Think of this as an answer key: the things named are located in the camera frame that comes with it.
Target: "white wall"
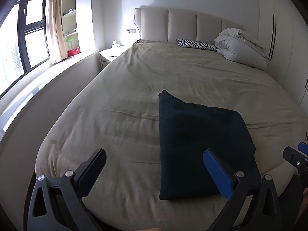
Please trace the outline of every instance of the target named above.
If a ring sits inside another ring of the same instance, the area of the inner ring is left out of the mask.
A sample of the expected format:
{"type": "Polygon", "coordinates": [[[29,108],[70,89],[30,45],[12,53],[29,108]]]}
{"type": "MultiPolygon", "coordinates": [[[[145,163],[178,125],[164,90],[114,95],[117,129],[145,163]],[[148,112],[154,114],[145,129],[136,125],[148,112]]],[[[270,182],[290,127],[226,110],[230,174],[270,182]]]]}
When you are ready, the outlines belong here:
{"type": "Polygon", "coordinates": [[[106,48],[113,40],[131,44],[139,34],[125,29],[136,28],[134,8],[142,6],[169,7],[195,10],[242,24],[253,37],[258,36],[259,0],[103,0],[103,24],[106,48]]]}
{"type": "Polygon", "coordinates": [[[98,53],[69,67],[20,111],[0,142],[0,204],[17,230],[38,150],[47,133],[78,93],[101,71],[98,53]]]}
{"type": "Polygon", "coordinates": [[[76,22],[80,51],[92,54],[96,51],[92,22],[92,0],[76,0],[76,22]]]}
{"type": "Polygon", "coordinates": [[[92,0],[92,22],[96,51],[105,49],[104,25],[103,25],[103,0],[92,0]]]}

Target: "human hand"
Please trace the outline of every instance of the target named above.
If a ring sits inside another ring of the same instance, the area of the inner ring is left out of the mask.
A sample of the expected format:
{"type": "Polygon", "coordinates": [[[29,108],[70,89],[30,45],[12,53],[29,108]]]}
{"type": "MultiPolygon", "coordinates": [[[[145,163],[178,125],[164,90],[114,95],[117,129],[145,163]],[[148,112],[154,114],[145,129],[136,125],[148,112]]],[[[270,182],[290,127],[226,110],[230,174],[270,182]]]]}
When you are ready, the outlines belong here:
{"type": "Polygon", "coordinates": [[[301,214],[304,212],[306,206],[308,204],[308,188],[306,188],[304,190],[304,193],[303,193],[303,201],[301,202],[301,206],[299,208],[299,212],[298,212],[298,215],[296,217],[296,221],[298,221],[298,219],[301,217],[301,214]]]}

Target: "wardrobe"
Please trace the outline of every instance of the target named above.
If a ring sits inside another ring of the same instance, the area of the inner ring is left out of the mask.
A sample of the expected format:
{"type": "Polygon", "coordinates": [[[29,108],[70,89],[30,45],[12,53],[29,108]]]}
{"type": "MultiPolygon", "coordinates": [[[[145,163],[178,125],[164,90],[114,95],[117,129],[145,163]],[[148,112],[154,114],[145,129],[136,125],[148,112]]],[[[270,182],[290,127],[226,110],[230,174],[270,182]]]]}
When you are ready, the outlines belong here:
{"type": "Polygon", "coordinates": [[[308,26],[290,0],[259,0],[258,40],[269,55],[266,72],[308,115],[308,26]]]}

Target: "window pane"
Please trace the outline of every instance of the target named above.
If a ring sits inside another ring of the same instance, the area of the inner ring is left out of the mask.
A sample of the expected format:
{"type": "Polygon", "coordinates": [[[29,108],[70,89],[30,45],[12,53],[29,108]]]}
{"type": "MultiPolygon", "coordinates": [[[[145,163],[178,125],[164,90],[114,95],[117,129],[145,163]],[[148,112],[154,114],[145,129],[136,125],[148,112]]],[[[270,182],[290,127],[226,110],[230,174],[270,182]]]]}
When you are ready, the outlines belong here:
{"type": "Polygon", "coordinates": [[[27,25],[43,20],[43,0],[28,0],[27,25]]]}
{"type": "Polygon", "coordinates": [[[48,58],[44,29],[27,33],[26,45],[31,67],[48,58]]]}
{"type": "Polygon", "coordinates": [[[18,10],[16,4],[0,28],[0,94],[24,73],[18,47],[18,10]]]}

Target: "bed frame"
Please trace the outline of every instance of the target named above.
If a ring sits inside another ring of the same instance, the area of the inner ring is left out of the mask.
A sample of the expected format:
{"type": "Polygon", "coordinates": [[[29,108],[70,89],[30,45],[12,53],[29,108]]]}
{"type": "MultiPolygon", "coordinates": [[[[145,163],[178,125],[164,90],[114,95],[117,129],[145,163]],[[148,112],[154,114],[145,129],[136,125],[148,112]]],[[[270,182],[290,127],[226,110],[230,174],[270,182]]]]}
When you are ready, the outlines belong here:
{"type": "Polygon", "coordinates": [[[161,42],[185,39],[215,44],[214,39],[224,29],[243,29],[223,18],[176,8],[136,8],[134,23],[141,39],[161,42]]]}

